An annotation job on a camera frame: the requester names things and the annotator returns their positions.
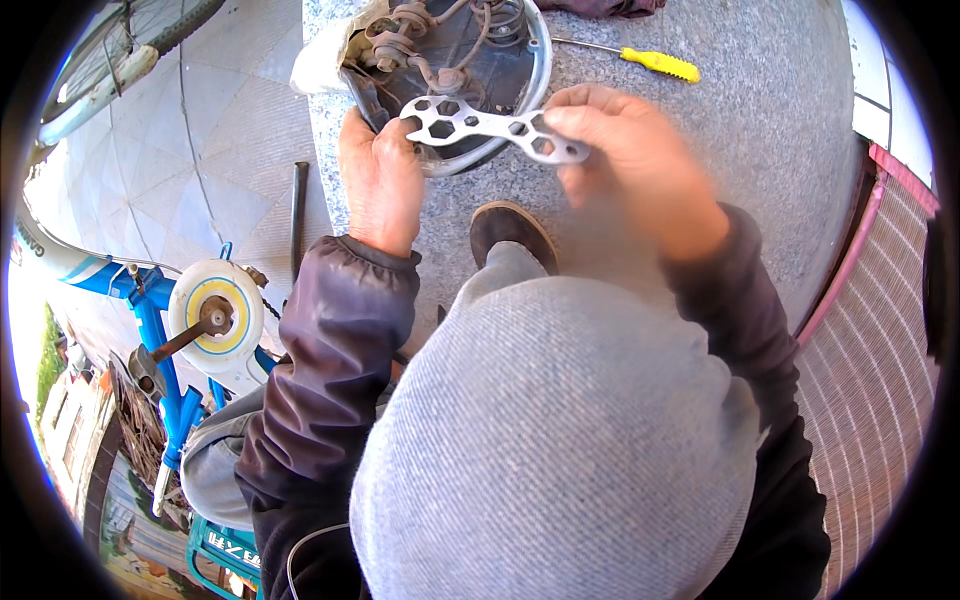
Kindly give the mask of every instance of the green grass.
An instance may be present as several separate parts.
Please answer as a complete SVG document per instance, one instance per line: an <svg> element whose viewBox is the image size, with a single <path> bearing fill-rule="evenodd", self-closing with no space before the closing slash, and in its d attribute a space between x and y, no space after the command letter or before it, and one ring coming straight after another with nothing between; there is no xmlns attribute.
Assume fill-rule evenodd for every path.
<svg viewBox="0 0 960 600"><path fill-rule="evenodd" d="M36 367L36 422L40 423L40 416L43 414L43 407L47 403L47 397L50 395L50 388L53 387L57 377L66 370L66 365L57 354L55 342L60 338L60 328L54 322L54 313L50 310L50 304L44 302L43 313L46 317L46 326L43 328L43 353L40 355L40 364Z"/></svg>

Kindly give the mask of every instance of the hand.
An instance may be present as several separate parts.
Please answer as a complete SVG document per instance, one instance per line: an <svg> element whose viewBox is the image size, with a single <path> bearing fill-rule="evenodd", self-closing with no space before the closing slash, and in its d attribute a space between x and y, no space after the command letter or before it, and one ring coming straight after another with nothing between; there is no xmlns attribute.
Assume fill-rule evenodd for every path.
<svg viewBox="0 0 960 600"><path fill-rule="evenodd" d="M727 237L707 174L655 108L596 84L562 89L546 108L547 125L594 148L584 163L558 170L575 208L595 195L626 203L637 227L675 260L710 254Z"/></svg>
<svg viewBox="0 0 960 600"><path fill-rule="evenodd" d="M393 119L373 133L351 108L340 131L340 177L347 190L350 237L406 258L420 233L423 172L406 138L413 127Z"/></svg>

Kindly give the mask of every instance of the yellow screwdriver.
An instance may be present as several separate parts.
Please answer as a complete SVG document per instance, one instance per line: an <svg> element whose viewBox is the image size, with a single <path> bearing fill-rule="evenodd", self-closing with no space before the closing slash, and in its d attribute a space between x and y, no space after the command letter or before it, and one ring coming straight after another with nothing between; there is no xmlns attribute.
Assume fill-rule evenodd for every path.
<svg viewBox="0 0 960 600"><path fill-rule="evenodd" d="M638 52L628 46L617 49L609 46L591 44L585 41L577 41L576 39L565 39L563 37L552 37L552 39L562 44L575 44L577 46L586 46L587 48L613 52L614 54L620 55L620 58L624 60L639 62L651 71L666 73L667 75L672 75L677 79L682 79L691 84L696 84L700 81L700 70L696 66L686 60L680 60L662 52Z"/></svg>

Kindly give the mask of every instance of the brown shoe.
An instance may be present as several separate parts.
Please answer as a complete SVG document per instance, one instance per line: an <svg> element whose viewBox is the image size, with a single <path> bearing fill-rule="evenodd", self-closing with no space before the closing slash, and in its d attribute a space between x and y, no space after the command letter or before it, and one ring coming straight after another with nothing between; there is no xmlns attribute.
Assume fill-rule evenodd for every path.
<svg viewBox="0 0 960 600"><path fill-rule="evenodd" d="M529 212L510 201L484 204L470 217L470 249L477 269L486 266L487 253L497 242L517 242L530 251L548 274L560 271L550 236Z"/></svg>

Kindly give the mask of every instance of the dark jacket sleeve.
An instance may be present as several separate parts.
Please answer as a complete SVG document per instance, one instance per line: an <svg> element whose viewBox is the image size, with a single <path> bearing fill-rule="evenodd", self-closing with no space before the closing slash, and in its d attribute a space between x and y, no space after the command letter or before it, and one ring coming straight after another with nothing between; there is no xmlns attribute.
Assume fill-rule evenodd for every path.
<svg viewBox="0 0 960 600"><path fill-rule="evenodd" d="M830 553L826 499L809 476L812 446L794 394L797 341L760 261L760 233L746 212L723 205L731 231L716 254L662 264L681 316L707 330L709 351L751 386L760 428L756 483L743 535L703 598L813 598Z"/></svg>
<svg viewBox="0 0 960 600"><path fill-rule="evenodd" d="M303 258L279 325L293 362L271 372L235 469L265 598L292 597L286 565L295 544L347 523L376 399L413 326L419 262L415 252L397 258L346 235L321 238ZM348 528L305 540L291 572L300 598L355 600L360 568Z"/></svg>

